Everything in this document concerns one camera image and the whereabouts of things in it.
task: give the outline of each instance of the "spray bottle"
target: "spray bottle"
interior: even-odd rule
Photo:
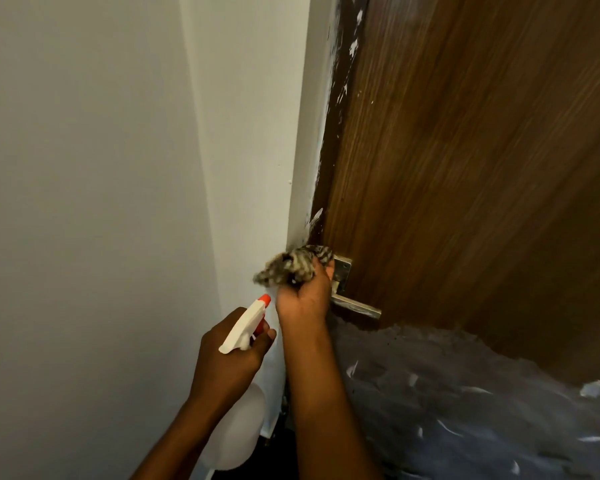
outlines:
[[[238,318],[218,350],[223,354],[234,349],[248,350],[252,336],[257,337],[264,331],[264,314],[270,302],[268,294],[254,301]],[[200,461],[215,470],[231,470],[247,461],[256,448],[265,410],[264,393],[252,383],[211,433]]]

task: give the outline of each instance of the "brown door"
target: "brown door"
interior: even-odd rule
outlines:
[[[362,8],[314,204],[329,195],[322,240],[353,259],[344,294],[380,326],[462,328],[600,379],[600,0]]]

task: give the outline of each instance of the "person's right forearm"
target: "person's right forearm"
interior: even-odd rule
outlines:
[[[380,479],[338,370],[325,324],[285,341],[301,479]]]

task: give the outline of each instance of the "person's left hand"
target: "person's left hand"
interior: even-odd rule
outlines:
[[[262,365],[276,331],[265,322],[264,331],[257,336],[249,350],[232,350],[223,354],[218,350],[233,325],[246,308],[236,308],[222,322],[202,336],[196,371],[187,402],[204,405],[220,420],[232,405],[247,391],[249,384]]]

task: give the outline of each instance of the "person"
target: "person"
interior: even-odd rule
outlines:
[[[336,364],[326,325],[333,261],[313,260],[315,276],[300,290],[281,287],[276,309],[296,425],[300,479],[376,480],[371,458]],[[276,338],[268,325],[249,350],[218,347],[244,308],[202,337],[191,391],[175,420],[138,467],[133,480],[188,479],[216,424],[245,393]]]

